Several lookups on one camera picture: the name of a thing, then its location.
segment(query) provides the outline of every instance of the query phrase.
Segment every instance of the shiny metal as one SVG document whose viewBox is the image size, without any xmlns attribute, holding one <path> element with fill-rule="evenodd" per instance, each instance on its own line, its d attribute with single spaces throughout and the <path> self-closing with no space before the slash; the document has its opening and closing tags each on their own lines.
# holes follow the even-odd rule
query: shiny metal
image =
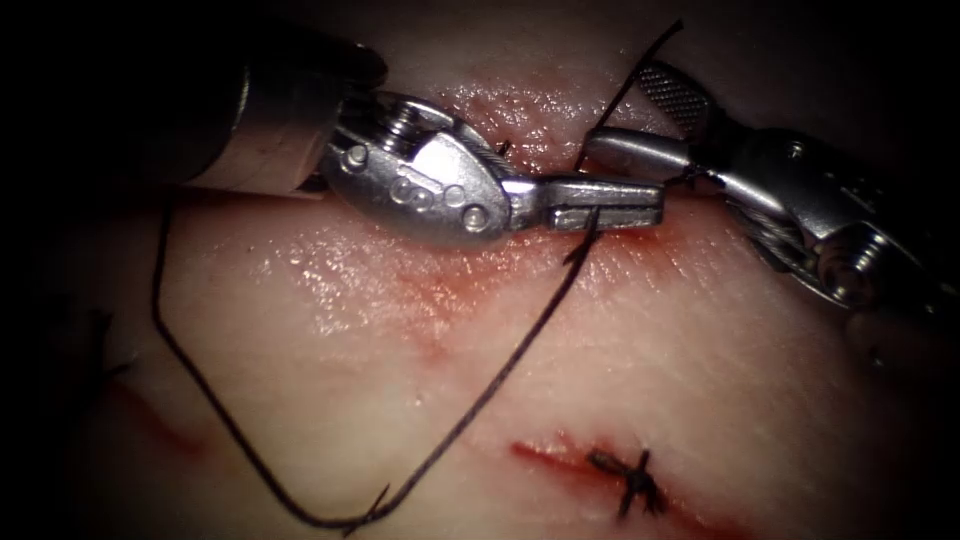
<svg viewBox="0 0 960 540">
<path fill-rule="evenodd" d="M 581 174 L 501 180 L 510 197 L 510 229 L 545 225 L 556 231 L 580 231 L 600 207 L 598 228 L 633 229 L 659 225 L 663 219 L 663 186 L 655 182 L 624 183 Z"/>
<path fill-rule="evenodd" d="M 466 122 L 389 92 L 347 109 L 319 169 L 346 202 L 433 245 L 480 247 L 509 232 L 510 202 L 499 180 L 514 171 L 486 158 L 492 149 Z"/>
<path fill-rule="evenodd" d="M 319 172 L 360 212 L 433 245 L 477 248 L 534 226 L 659 224 L 663 187 L 571 173 L 519 175 L 462 119 L 390 92 L 348 100 Z"/>
<path fill-rule="evenodd" d="M 943 341 L 960 316 L 960 293 L 950 280 L 957 269 L 935 256 L 944 247 L 933 241 L 936 231 L 904 219 L 903 197 L 824 143 L 788 130 L 746 128 L 708 96 L 693 95 L 698 85 L 664 73 L 641 88 L 658 105 L 673 99 L 657 95 L 659 87 L 693 104 L 684 106 L 688 112 L 666 111 L 688 140 L 596 129 L 585 140 L 590 160 L 641 179 L 711 179 L 773 269 L 852 311 L 857 323 L 848 340 L 876 365 L 922 363 L 917 355 L 925 353 L 908 345 L 922 334 L 918 328 L 938 336 L 938 351 L 957 351 L 955 340 Z M 695 113 L 712 124 L 694 121 Z"/>
<path fill-rule="evenodd" d="M 691 145 L 684 141 L 644 131 L 601 127 L 587 133 L 584 148 L 591 161 L 634 178 L 666 182 L 685 176 L 708 177 L 727 197 L 771 216 L 789 218 L 765 186 L 736 170 L 695 162 Z"/>
<path fill-rule="evenodd" d="M 637 87 L 666 113 L 687 137 L 695 136 L 716 106 L 696 81 L 663 62 L 651 62 L 640 73 Z"/>
<path fill-rule="evenodd" d="M 584 153 L 591 161 L 654 182 L 692 173 L 690 145 L 653 133 L 600 127 L 587 132 Z"/>
</svg>

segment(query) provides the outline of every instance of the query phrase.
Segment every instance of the skin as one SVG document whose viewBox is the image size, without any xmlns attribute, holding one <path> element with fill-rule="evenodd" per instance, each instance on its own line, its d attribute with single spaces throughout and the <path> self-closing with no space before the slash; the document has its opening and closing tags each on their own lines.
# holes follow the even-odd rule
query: skin
<svg viewBox="0 0 960 540">
<path fill-rule="evenodd" d="M 877 84 L 866 45 L 844 41 L 842 15 L 571 4 L 277 11 L 372 46 L 390 66 L 387 88 L 457 111 L 491 142 L 509 139 L 508 158 L 532 172 L 569 168 L 643 47 L 680 15 L 687 30 L 661 57 L 733 117 L 813 133 L 893 173 L 909 163 L 893 91 Z M 636 94 L 614 124 L 671 129 Z M 55 465 L 57 521 L 97 537 L 315 537 L 271 497 L 153 329 L 158 224 L 145 196 L 41 233 L 31 294 L 54 359 L 43 413 L 57 450 L 43 455 Z M 162 309 L 294 497 L 320 515 L 353 515 L 402 482 L 465 410 L 578 241 L 538 230 L 482 253 L 444 251 L 378 229 L 335 197 L 184 193 Z M 72 299 L 56 323 L 54 294 Z M 92 308 L 113 314 L 105 367 L 130 368 L 81 408 L 72 397 L 90 388 Z M 517 451 L 562 457 L 594 445 L 628 464 L 650 449 L 646 471 L 674 511 L 706 528 L 940 530 L 934 503 L 913 498 L 939 463 L 939 402 L 872 376 L 848 354 L 842 322 L 766 268 L 719 201 L 675 194 L 663 226 L 600 240 L 502 392 L 399 511 L 356 534 L 706 534 L 669 509 L 643 514 L 642 501 L 618 521 L 618 479 L 580 489 Z"/>
</svg>

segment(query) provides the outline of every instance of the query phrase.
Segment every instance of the black suture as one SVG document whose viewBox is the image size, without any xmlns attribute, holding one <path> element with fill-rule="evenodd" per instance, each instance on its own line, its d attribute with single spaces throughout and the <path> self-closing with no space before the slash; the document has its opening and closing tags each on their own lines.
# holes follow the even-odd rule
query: black suture
<svg viewBox="0 0 960 540">
<path fill-rule="evenodd" d="M 440 460 L 443 454 L 446 453 L 446 451 L 453 445 L 457 438 L 463 434 L 463 432 L 473 422 L 480 411 L 494 397 L 497 390 L 503 385 L 507 377 L 514 370 L 514 368 L 516 368 L 517 364 L 530 348 L 530 345 L 533 343 L 534 339 L 536 339 L 543 328 L 547 325 L 547 322 L 549 322 L 549 320 L 553 317 L 553 314 L 560 306 L 560 303 L 564 300 L 564 298 L 566 298 L 567 293 L 569 293 L 573 288 L 573 284 L 576 281 L 577 276 L 580 274 L 580 270 L 583 268 L 583 265 L 587 260 L 587 256 L 590 254 L 591 246 L 593 246 L 593 244 L 596 243 L 596 241 L 600 238 L 600 231 L 597 230 L 597 225 L 600 219 L 600 208 L 594 207 L 591 209 L 590 214 L 587 217 L 587 230 L 583 241 L 573 250 L 573 252 L 571 252 L 570 255 L 564 259 L 564 265 L 569 264 L 570 268 L 564 276 L 560 286 L 557 287 L 556 292 L 554 292 L 553 296 L 550 298 L 550 301 L 540 313 L 540 316 L 537 317 L 530 330 L 523 337 L 523 340 L 521 340 L 520 344 L 517 345 L 517 348 L 513 351 L 513 354 L 510 355 L 503 367 L 500 368 L 500 371 L 497 372 L 497 375 L 487 385 L 486 389 L 484 389 L 480 396 L 477 397 L 473 405 L 467 409 L 467 412 L 464 413 L 460 420 L 454 424 L 453 428 L 434 448 L 430 455 L 424 459 L 424 461 L 419 467 L 416 468 L 416 470 L 414 470 L 406 482 L 400 486 L 400 489 L 397 490 L 393 497 L 391 497 L 390 500 L 387 501 L 387 503 L 383 506 L 379 506 L 380 501 L 386 495 L 387 489 L 390 487 L 390 485 L 387 484 L 387 487 L 380 492 L 380 495 L 376 498 L 373 505 L 371 505 L 370 509 L 366 513 L 354 517 L 322 518 L 307 511 L 303 506 L 297 503 L 297 501 L 295 501 L 290 493 L 283 487 L 283 484 L 280 483 L 280 480 L 273 474 L 264 460 L 260 457 L 256 449 L 253 447 L 253 444 L 251 444 L 249 439 L 247 439 L 247 436 L 244 435 L 237 421 L 234 420 L 226 406 L 224 406 L 220 401 L 220 398 L 217 397 L 213 387 L 203 376 L 203 373 L 186 353 L 186 351 L 183 350 L 176 338 L 173 336 L 173 333 L 163 321 L 163 316 L 160 312 L 160 292 L 163 286 L 163 271 L 166 263 L 167 241 L 170 233 L 170 225 L 173 218 L 173 206 L 174 202 L 173 198 L 171 197 L 164 204 L 162 211 L 160 222 L 160 238 L 157 244 L 157 258 L 153 270 L 153 280 L 151 283 L 150 311 L 157 333 L 160 334 L 161 338 L 164 340 L 164 342 L 166 342 L 177 361 L 180 362 L 180 365 L 184 368 L 184 370 L 187 371 L 197 387 L 200 388 L 200 391 L 210 403 L 210 406 L 213 407 L 217 416 L 220 418 L 220 421 L 230 432 L 230 436 L 233 437 L 233 440 L 243 451 L 244 456 L 256 470 L 257 474 L 260 476 L 260 479 L 266 484 L 274 498 L 276 498 L 277 501 L 291 515 L 301 522 L 316 528 L 341 529 L 345 537 L 349 534 L 352 534 L 354 531 L 364 525 L 387 517 L 394 510 L 396 510 L 397 507 L 399 507 L 404 501 L 404 499 L 406 499 L 407 495 L 410 494 L 413 488 L 416 487 L 420 480 L 423 479 L 426 473 L 437 463 L 437 461 Z"/>
<path fill-rule="evenodd" d="M 653 60 L 653 57 L 657 54 L 657 51 L 673 37 L 674 34 L 683 30 L 683 21 L 677 19 L 673 24 L 670 25 L 670 28 L 660 34 L 660 37 L 650 45 L 643 55 L 640 57 L 640 60 L 637 60 L 637 63 L 634 64 L 633 69 L 630 71 L 630 74 L 627 75 L 627 78 L 623 81 L 623 84 L 620 86 L 620 90 L 617 91 L 617 94 L 613 96 L 613 99 L 610 100 L 610 103 L 607 105 L 607 108 L 603 111 L 603 114 L 600 115 L 600 120 L 597 121 L 596 127 L 603 127 L 607 123 L 607 120 L 610 119 L 610 115 L 613 114 L 613 111 L 616 110 L 617 105 L 620 105 L 620 102 L 623 101 L 623 97 L 627 95 L 627 91 L 630 90 L 630 87 L 637 81 L 637 78 L 640 77 L 640 73 L 650 64 Z M 583 145 L 580 146 L 580 153 L 577 154 L 577 161 L 573 164 L 573 170 L 579 171 L 580 167 L 583 166 L 583 161 L 587 158 L 585 153 L 585 148 Z"/>
<path fill-rule="evenodd" d="M 587 461 L 597 469 L 614 476 L 624 479 L 625 489 L 623 497 L 620 499 L 620 507 L 617 510 L 617 519 L 627 517 L 630 505 L 633 499 L 640 495 L 646 498 L 646 505 L 643 512 L 650 512 L 653 515 L 666 511 L 665 505 L 660 498 L 660 490 L 657 483 L 653 481 L 653 476 L 647 472 L 647 462 L 650 460 L 650 450 L 644 449 L 640 454 L 640 461 L 636 467 L 630 467 L 626 463 L 617 459 L 616 456 L 603 450 L 592 450 L 587 454 Z"/>
</svg>

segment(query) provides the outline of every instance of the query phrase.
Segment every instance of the metal screw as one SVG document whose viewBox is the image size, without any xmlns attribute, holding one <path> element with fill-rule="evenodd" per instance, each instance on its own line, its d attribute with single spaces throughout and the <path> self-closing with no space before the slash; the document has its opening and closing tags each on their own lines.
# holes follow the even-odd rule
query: metal screw
<svg viewBox="0 0 960 540">
<path fill-rule="evenodd" d="M 487 211 L 482 206 L 468 206 L 463 211 L 463 226 L 470 232 L 480 232 L 487 226 Z"/>
<path fill-rule="evenodd" d="M 351 146 L 343 155 L 343 166 L 355 173 L 367 168 L 367 147 L 362 144 Z"/>
</svg>

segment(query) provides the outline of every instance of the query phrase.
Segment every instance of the blood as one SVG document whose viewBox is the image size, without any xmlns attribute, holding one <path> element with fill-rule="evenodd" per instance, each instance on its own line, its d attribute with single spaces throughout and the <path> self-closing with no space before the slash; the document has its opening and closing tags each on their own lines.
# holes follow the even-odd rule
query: blood
<svg viewBox="0 0 960 540">
<path fill-rule="evenodd" d="M 563 430 L 558 431 L 554 440 L 546 444 L 520 441 L 510 444 L 510 453 L 514 457 L 541 467 L 545 473 L 552 475 L 557 483 L 567 489 L 571 496 L 585 499 L 597 493 L 608 495 L 610 519 L 615 522 L 617 502 L 624 490 L 623 480 L 603 473 L 587 461 L 587 453 L 595 449 L 616 454 L 609 438 L 599 437 L 592 443 L 577 442 Z M 632 456 L 624 455 L 623 458 L 626 463 L 634 461 Z M 656 459 L 655 451 L 652 452 L 652 459 Z M 667 525 L 676 531 L 676 536 L 682 538 L 749 539 L 755 537 L 736 519 L 726 516 L 705 516 L 698 512 L 687 498 L 681 495 L 682 489 L 676 486 L 664 487 L 662 478 L 656 474 L 656 470 L 650 473 L 660 488 L 662 500 L 666 503 L 666 512 L 656 517 L 648 515 L 648 519 L 665 520 Z M 636 501 L 630 510 L 631 514 L 641 513 L 642 503 L 643 501 Z"/>
<path fill-rule="evenodd" d="M 136 423 L 158 443 L 160 448 L 192 461 L 199 460 L 206 453 L 206 447 L 202 441 L 179 433 L 166 423 L 143 396 L 131 388 L 111 380 L 107 383 L 106 389 L 107 395 L 130 413 Z"/>
</svg>

